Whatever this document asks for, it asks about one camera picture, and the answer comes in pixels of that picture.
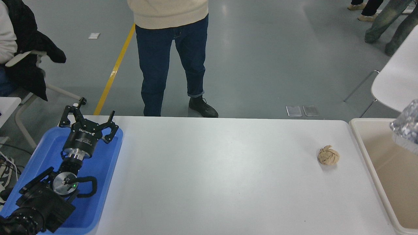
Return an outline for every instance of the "person's legs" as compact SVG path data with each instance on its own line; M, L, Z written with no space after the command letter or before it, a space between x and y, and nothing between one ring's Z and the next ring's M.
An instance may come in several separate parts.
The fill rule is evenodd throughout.
M382 33L402 14L412 0L390 0L366 31L364 41L376 42Z
M16 88L17 86L9 81L3 65L0 64L0 96L6 97L15 91Z
M360 5L363 3L363 0L351 0L351 5Z
M217 118L218 113L202 98L204 62L208 28L207 15L198 22L175 28L175 41L181 64L186 71L189 107L206 118Z
M377 9L382 4L383 0L369 0L362 11L364 16L373 16L376 14Z
M161 116L166 88L173 28L144 29L136 26L139 64L144 75L141 96L145 116Z
M414 29L415 26L418 25L418 8L412 11L404 21L399 25L396 29L395 34L392 37L392 40L388 44L386 44L385 53L389 56L392 56L399 46L403 43L406 37L408 37L409 33Z

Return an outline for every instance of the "blue tray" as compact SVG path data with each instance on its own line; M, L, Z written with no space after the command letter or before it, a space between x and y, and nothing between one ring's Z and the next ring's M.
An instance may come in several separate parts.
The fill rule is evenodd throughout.
M103 135L109 134L109 132L109 128L105 129L103 130ZM54 171L58 170L62 162L60 153L69 134L70 128L55 127L48 130L43 135L38 147L1 210L1 216L9 216L18 208L16 206L16 201L21 196L19 190L25 186L25 184L50 166L54 167ZM83 160L83 166L81 167L78 176L96 177L97 193L89 198L74 199L72 204L76 209L67 221L65 221L55 233L47 231L44 234L83 235L90 232L97 225L103 211L120 146L122 145L122 136L123 132L119 129L109 144L105 144L102 140L99 140L93 156ZM92 186L91 183L80 183L78 189L80 190L80 193L89 193Z

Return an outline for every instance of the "black shoe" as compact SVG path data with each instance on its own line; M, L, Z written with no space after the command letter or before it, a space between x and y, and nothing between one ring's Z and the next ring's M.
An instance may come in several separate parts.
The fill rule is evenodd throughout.
M218 112L208 105L202 96L190 98L189 108L199 112L205 118L217 118L219 116Z

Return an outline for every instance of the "sneaker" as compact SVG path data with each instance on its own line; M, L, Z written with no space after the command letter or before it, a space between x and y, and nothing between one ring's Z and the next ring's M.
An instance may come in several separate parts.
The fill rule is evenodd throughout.
M365 3L359 4L359 5L350 4L350 6L348 6L347 8L349 10L363 10L365 8L365 6L366 6Z
M372 16L365 16L365 15L360 15L357 19L359 21L369 21L369 22L373 22L376 18L376 14L372 15Z
M217 118L218 112L206 103L206 99L202 96L190 98L189 108L199 112L205 118Z

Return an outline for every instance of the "cream sweater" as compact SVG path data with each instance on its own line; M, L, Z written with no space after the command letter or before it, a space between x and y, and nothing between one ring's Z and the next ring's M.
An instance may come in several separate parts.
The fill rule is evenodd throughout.
M16 35L7 6L0 0L0 64L11 60L17 50Z
M160 29L197 22L208 14L208 0L127 0L134 22L141 28Z

